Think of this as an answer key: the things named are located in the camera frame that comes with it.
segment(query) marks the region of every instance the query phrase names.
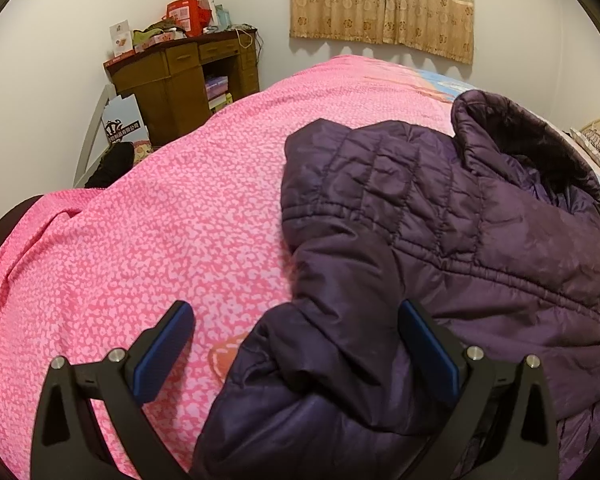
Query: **clutter on desk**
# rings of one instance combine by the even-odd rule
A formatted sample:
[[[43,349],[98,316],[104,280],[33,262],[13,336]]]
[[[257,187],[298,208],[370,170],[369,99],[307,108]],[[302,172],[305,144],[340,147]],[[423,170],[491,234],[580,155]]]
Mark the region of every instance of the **clutter on desk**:
[[[187,36],[194,38],[200,36],[208,26],[212,12],[209,8],[201,7],[198,0],[176,0],[167,5],[167,16],[173,18]]]
[[[240,46],[249,48],[253,38],[240,32],[253,30],[251,25],[233,25],[229,11],[213,0],[176,0],[167,4],[166,15],[159,22],[144,30],[131,30],[128,20],[109,27],[113,45],[113,58],[104,62],[104,68],[122,61],[134,54],[140,54],[149,47],[166,41],[195,38],[203,34],[236,31]],[[256,37],[258,57],[262,41]]]
[[[128,20],[111,25],[109,33],[111,34],[114,56],[122,56],[125,52],[134,49]]]
[[[154,36],[160,36],[166,32],[179,33],[177,39],[186,36],[185,30],[176,23],[174,18],[165,18],[153,25],[149,25],[145,30],[134,30],[133,42],[134,47],[139,44],[146,43]]]

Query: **quilted jacket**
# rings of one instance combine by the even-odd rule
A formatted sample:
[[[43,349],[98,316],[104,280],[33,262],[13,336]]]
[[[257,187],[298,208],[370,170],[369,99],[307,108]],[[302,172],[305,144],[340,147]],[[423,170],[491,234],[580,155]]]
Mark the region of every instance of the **quilted jacket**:
[[[546,123],[469,91],[456,132],[318,120],[286,142],[293,300],[239,349],[199,479],[396,479],[448,411],[397,333],[420,302],[494,359],[541,357],[560,477],[600,435],[600,186]]]

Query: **wooden desk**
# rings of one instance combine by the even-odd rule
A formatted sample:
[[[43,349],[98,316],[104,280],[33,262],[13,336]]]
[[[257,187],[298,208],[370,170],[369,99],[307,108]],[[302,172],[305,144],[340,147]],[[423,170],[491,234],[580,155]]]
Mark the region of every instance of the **wooden desk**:
[[[234,101],[260,91],[256,29],[205,34],[152,46],[107,68],[118,94],[136,95],[151,142],[160,147],[209,117],[206,76],[228,76]]]

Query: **bed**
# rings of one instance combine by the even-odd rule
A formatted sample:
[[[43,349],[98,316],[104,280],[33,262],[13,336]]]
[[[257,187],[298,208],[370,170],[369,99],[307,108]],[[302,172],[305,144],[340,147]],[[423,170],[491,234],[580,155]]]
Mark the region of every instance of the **bed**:
[[[106,190],[34,202],[0,247],[6,466],[29,476],[38,394],[54,356],[77,364],[128,348],[174,300],[186,300],[196,313],[194,338],[145,412],[188,469],[235,351],[264,311],[290,297],[292,264],[279,228],[286,137],[318,118],[351,127],[401,120],[452,135],[452,102],[470,88],[339,56],[227,107]],[[133,475],[106,411],[95,409],[121,471]]]

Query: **cable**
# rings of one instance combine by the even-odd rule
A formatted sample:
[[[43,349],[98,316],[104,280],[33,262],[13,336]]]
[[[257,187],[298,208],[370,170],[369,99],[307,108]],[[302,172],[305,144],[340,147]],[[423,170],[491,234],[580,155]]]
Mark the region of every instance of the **cable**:
[[[240,30],[240,28],[236,28],[235,32],[238,35],[238,43],[240,44],[240,46],[242,48],[249,48],[253,44],[253,36],[251,34],[249,34],[248,32],[244,32],[243,30]],[[243,33],[247,38],[249,38],[249,44],[248,45],[243,45],[242,44],[242,40],[240,39],[240,33]]]
[[[256,65],[260,63],[260,54],[264,48],[264,40],[259,32],[256,31]]]

